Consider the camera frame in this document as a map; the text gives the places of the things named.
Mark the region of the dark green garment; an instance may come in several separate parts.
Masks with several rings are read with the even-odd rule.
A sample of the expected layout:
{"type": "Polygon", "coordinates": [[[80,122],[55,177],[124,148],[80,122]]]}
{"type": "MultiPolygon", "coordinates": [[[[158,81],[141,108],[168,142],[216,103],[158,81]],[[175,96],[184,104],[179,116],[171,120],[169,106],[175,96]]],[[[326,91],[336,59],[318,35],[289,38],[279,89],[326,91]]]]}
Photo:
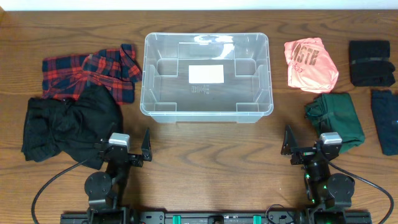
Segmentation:
{"type": "Polygon", "coordinates": [[[323,93],[313,102],[305,105],[305,118],[308,119],[318,135],[337,132],[342,138],[340,153],[360,146],[365,135],[348,93],[323,93]]]}

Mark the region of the pink shirt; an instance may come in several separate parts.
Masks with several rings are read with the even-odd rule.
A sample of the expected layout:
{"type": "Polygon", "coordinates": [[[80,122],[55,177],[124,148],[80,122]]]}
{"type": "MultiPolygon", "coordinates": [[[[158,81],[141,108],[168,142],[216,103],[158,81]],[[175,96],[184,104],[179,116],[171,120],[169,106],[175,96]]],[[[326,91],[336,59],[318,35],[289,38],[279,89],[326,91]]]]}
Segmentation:
{"type": "Polygon", "coordinates": [[[329,93],[334,89],[339,72],[321,38],[286,42],[287,84],[311,93],[329,93]]]}

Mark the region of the black garment with strap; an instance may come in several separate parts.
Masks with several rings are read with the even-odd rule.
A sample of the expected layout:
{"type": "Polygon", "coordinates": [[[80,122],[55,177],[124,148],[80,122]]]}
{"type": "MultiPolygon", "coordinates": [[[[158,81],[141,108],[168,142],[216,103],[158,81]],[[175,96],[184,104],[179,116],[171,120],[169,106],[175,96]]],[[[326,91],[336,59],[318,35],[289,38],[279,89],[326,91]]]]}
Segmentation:
{"type": "Polygon", "coordinates": [[[354,86],[385,86],[395,84],[395,66],[389,61],[388,40],[351,40],[349,67],[354,86]]]}

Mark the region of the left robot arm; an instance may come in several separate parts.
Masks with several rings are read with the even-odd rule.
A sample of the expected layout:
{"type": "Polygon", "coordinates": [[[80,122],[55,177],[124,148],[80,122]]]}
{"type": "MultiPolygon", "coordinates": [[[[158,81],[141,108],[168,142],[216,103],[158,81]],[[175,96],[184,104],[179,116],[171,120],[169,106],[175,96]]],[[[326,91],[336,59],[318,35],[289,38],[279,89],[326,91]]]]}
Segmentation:
{"type": "Polygon", "coordinates": [[[88,196],[89,224],[128,224],[139,223],[136,212],[120,205],[132,167],[142,167],[144,162],[152,160],[150,132],[145,131],[140,154],[129,152],[130,135],[112,133],[108,139],[101,139],[97,144],[99,158],[107,163],[104,172],[91,174],[85,182],[88,196]]]}

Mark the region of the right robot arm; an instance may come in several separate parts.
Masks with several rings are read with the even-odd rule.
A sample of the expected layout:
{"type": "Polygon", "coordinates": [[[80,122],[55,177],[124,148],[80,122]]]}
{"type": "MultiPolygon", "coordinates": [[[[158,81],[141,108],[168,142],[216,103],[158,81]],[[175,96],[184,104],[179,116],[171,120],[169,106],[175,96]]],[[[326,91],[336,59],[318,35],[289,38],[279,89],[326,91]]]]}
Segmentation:
{"type": "Polygon", "coordinates": [[[292,165],[302,165],[307,198],[313,203],[294,215],[294,223],[346,223],[345,209],[352,205],[355,181],[332,174],[330,161],[339,156],[343,140],[337,132],[323,133],[313,146],[300,147],[292,128],[284,131],[281,154],[292,165]]]}

